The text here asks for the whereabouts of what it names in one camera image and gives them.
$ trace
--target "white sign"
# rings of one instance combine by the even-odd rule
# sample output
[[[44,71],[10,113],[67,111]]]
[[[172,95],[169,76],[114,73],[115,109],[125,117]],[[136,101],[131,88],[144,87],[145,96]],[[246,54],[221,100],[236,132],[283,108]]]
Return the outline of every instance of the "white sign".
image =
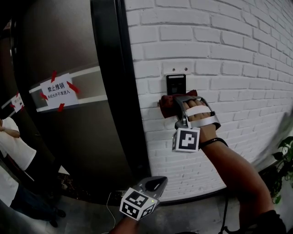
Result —
[[[67,82],[72,84],[69,73],[56,77],[51,83],[51,80],[41,83],[42,92],[46,95],[46,102],[51,108],[58,108],[61,103],[64,106],[78,104],[76,93],[69,87]]]
[[[13,98],[11,98],[11,103],[14,105],[14,110],[15,112],[18,112],[22,109],[22,106],[24,106],[22,97],[20,94],[15,95]]]

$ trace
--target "concrete floor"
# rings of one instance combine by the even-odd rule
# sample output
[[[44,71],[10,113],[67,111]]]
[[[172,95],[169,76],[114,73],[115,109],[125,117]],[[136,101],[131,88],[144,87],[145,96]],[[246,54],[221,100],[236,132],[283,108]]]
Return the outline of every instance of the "concrete floor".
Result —
[[[282,189],[282,200],[276,206],[289,230],[293,226],[293,189],[285,183]],[[139,234],[175,234],[184,231],[200,234],[217,234],[222,225],[224,196],[215,196],[204,200],[181,205],[158,207],[157,210],[142,219]],[[5,233],[37,233],[37,234],[102,234],[108,232],[113,218],[106,206],[61,197],[58,208],[66,211],[66,218],[57,220],[59,227],[53,228],[49,223],[34,220],[8,208],[6,219],[11,221],[10,232]],[[121,220],[122,213],[118,207],[109,207],[116,222]],[[239,203],[236,199],[229,200],[226,225],[231,231],[239,228]],[[20,232],[12,231],[20,227]]]

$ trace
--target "wrist strap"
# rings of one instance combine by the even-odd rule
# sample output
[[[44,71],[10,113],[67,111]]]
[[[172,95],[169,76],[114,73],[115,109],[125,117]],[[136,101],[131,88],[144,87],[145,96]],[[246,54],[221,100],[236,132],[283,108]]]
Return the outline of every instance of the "wrist strap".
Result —
[[[199,146],[198,146],[198,149],[202,149],[203,147],[205,147],[205,146],[207,146],[208,144],[211,144],[211,143],[213,143],[213,142],[215,142],[215,141],[220,141],[220,142],[224,143],[227,147],[229,147],[229,146],[227,145],[227,143],[226,143],[222,138],[217,137],[217,138],[214,138],[214,139],[208,140],[208,141],[206,141],[206,142],[200,143]]]

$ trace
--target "red cloth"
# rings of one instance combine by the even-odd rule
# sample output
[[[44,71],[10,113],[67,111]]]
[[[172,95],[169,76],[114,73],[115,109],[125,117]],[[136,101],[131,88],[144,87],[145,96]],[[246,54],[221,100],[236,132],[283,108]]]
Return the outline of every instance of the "red cloth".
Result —
[[[186,94],[174,94],[174,95],[162,96],[161,100],[159,100],[159,104],[160,104],[161,112],[164,118],[176,116],[178,115],[178,112],[181,111],[181,109],[178,109],[178,105],[174,105],[174,101],[173,101],[173,98],[178,96],[197,96],[197,91],[192,90]]]

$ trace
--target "wall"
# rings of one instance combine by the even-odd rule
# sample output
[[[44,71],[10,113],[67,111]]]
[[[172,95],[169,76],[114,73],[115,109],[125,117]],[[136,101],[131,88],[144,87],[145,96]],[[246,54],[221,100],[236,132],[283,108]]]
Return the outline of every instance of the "wall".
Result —
[[[169,178],[162,200],[225,185],[203,154],[171,152],[175,118],[157,102],[165,74],[187,74],[217,113],[219,137],[255,161],[293,98],[293,5],[288,0],[126,0],[140,107],[153,175]]]

